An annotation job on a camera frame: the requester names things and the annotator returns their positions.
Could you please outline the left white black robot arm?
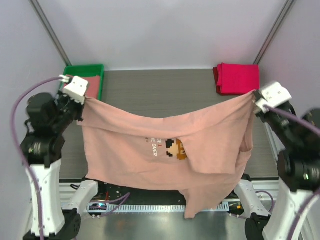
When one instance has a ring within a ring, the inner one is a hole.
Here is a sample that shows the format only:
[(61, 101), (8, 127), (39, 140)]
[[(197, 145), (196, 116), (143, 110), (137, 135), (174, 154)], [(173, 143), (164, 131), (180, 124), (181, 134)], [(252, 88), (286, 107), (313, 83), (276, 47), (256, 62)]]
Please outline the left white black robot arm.
[(84, 180), (65, 206), (60, 199), (60, 168), (63, 134), (73, 121), (81, 119), (84, 104), (59, 91), (57, 96), (39, 93), (26, 108), (28, 131), (20, 148), (29, 167), (32, 225), (25, 240), (74, 240), (88, 203), (106, 195), (106, 187), (95, 180)]

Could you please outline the pink printed t-shirt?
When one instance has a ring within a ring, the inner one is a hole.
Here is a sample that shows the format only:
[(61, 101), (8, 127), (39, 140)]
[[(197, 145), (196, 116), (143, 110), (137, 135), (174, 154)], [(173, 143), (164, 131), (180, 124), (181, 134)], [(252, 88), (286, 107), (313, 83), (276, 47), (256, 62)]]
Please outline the pink printed t-shirt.
[(253, 149), (254, 94), (190, 113), (151, 118), (87, 98), (80, 123), (87, 178), (178, 191), (184, 216), (215, 208), (241, 180)]

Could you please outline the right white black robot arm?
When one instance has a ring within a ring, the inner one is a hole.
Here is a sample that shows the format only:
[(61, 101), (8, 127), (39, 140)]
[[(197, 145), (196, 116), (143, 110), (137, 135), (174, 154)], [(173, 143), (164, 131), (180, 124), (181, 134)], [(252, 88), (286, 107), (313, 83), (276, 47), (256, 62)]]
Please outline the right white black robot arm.
[(231, 198), (239, 197), (248, 240), (297, 240), (320, 198), (320, 110), (313, 108), (299, 118), (289, 102), (265, 109), (255, 115), (284, 145), (277, 155), (278, 193), (273, 210), (265, 209), (247, 178), (228, 182), (225, 191)]

